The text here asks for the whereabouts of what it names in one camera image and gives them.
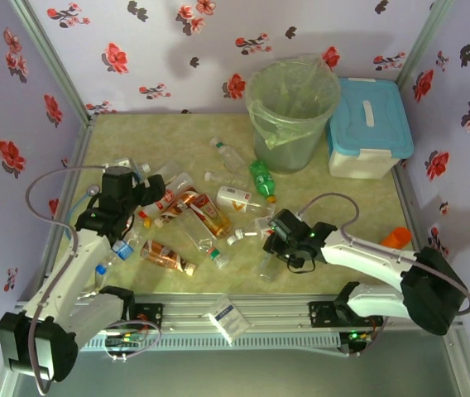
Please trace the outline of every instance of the green bottle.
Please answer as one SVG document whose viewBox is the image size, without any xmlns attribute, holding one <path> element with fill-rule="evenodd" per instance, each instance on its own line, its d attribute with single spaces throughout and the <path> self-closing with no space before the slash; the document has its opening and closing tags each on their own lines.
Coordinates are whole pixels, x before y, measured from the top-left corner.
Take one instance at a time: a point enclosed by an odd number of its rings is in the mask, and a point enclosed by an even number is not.
<svg viewBox="0 0 470 397">
<path fill-rule="evenodd" d="M 255 160 L 250 164 L 250 174 L 252 174 L 253 182 L 257 188 L 257 192 L 266 198 L 268 203 L 275 203 L 276 184 L 271 178 L 270 172 L 261 160 Z"/>
</svg>

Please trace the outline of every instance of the storage box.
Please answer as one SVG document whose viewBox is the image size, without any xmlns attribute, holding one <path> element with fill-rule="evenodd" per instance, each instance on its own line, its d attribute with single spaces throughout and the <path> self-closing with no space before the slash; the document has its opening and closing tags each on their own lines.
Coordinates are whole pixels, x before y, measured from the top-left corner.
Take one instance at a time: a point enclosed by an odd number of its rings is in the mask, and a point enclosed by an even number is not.
<svg viewBox="0 0 470 397">
<path fill-rule="evenodd" d="M 378 179 L 414 151 L 396 84 L 388 80 L 340 79 L 342 99 L 329 123 L 329 172 Z"/>
</svg>

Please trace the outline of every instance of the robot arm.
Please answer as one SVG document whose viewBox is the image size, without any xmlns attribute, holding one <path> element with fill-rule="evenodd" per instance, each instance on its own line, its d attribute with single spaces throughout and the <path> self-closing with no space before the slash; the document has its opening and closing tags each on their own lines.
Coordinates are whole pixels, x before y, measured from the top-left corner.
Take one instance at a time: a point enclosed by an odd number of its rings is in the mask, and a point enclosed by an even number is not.
<svg viewBox="0 0 470 397">
<path fill-rule="evenodd" d="M 283 209 L 270 221 L 275 231 L 264 250 L 277 254 L 289 268 L 306 261 L 346 266 L 384 281 L 385 286 L 349 283 L 339 295 L 359 317 L 371 315 L 410 318 L 436 335 L 444 335 L 458 314 L 465 295 L 446 280 L 426 271 L 440 273 L 461 286 L 463 282 L 436 250 L 400 251 L 345 237 L 334 225 L 318 222 L 309 227 Z"/>
<path fill-rule="evenodd" d="M 55 381 L 70 373 L 79 349 L 89 339 L 109 324 L 134 315 L 133 292 L 117 287 L 102 289 L 84 309 L 72 311 L 95 266 L 117 240 L 124 238 L 127 221 L 137 206 L 163 197 L 163 179 L 154 175 L 148 182 L 148 187 L 140 183 L 127 167 L 106 169 L 101 192 L 92 197 L 75 224 L 77 250 L 74 251 L 71 242 L 50 277 L 23 310 L 5 313 L 0 320 L 0 345 L 7 368 L 33 375 L 29 329 L 38 312 L 34 343 L 40 377 Z M 49 297 L 42 302 L 50 286 Z"/>
</svg>

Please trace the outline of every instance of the box handle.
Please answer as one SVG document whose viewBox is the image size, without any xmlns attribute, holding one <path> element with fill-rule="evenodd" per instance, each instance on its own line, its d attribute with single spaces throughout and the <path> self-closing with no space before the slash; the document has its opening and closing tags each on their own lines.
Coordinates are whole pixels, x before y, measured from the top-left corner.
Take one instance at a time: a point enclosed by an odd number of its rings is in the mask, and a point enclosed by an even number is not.
<svg viewBox="0 0 470 397">
<path fill-rule="evenodd" d="M 366 113 L 366 124 L 368 127 L 375 126 L 375 118 L 373 117 L 373 108 L 369 101 L 363 101 L 364 112 Z"/>
</svg>

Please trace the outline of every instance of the floral wallpaper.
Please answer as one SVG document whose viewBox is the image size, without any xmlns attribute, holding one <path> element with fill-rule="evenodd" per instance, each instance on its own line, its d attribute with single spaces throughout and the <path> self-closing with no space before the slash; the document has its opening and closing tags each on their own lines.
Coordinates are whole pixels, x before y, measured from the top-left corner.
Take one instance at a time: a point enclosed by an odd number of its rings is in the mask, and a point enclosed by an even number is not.
<svg viewBox="0 0 470 397">
<path fill-rule="evenodd" d="M 456 2 L 402 97 L 420 226 L 470 289 L 470 2 Z M 463 318 L 470 337 L 470 314 Z"/>
<path fill-rule="evenodd" d="M 309 53 L 396 79 L 432 1 L 28 0 L 90 114 L 242 112 L 253 73 Z"/>
<path fill-rule="evenodd" d="M 64 21 L 74 17 L 68 13 Z M 29 292 L 50 230 L 26 208 L 25 189 L 38 175 L 68 165 L 80 128 L 12 7 L 0 0 L 0 318 Z M 62 184 L 58 178 L 35 190 L 39 211 L 56 211 Z"/>
</svg>

